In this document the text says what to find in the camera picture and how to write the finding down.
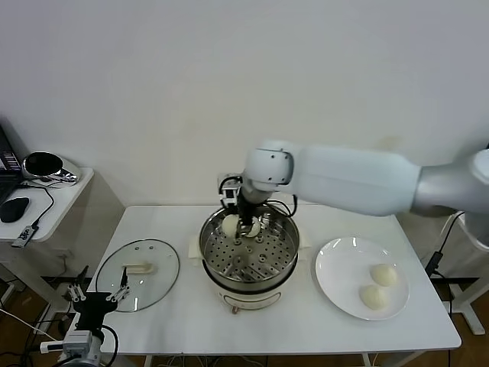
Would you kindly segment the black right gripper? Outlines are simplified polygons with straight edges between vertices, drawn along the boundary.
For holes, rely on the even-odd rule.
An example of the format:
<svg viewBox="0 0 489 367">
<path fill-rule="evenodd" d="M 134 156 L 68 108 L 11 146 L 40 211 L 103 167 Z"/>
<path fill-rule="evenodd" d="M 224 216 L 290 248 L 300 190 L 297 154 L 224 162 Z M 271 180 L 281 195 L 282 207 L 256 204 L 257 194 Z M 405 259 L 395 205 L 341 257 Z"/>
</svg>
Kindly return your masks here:
<svg viewBox="0 0 489 367">
<path fill-rule="evenodd" d="M 248 202 L 245 198 L 238 199 L 238 215 L 241 223 L 235 229 L 235 239 L 246 236 L 246 226 L 251 226 L 247 236 L 257 236 L 257 220 L 253 221 L 256 205 Z"/>
</svg>

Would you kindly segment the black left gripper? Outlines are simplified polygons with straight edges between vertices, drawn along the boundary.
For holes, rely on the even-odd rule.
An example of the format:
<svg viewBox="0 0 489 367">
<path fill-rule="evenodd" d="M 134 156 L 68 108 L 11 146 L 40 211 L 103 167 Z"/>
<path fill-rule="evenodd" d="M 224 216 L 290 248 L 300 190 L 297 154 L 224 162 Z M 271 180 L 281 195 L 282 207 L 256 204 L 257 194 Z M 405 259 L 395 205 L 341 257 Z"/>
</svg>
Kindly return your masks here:
<svg viewBox="0 0 489 367">
<path fill-rule="evenodd" d="M 79 314 L 77 330 L 100 331 L 105 315 L 116 310 L 116 302 L 125 299 L 130 291 L 127 268 L 123 267 L 119 289 L 114 293 L 89 292 L 82 289 L 89 266 L 86 265 L 67 288 L 74 310 Z"/>
</svg>

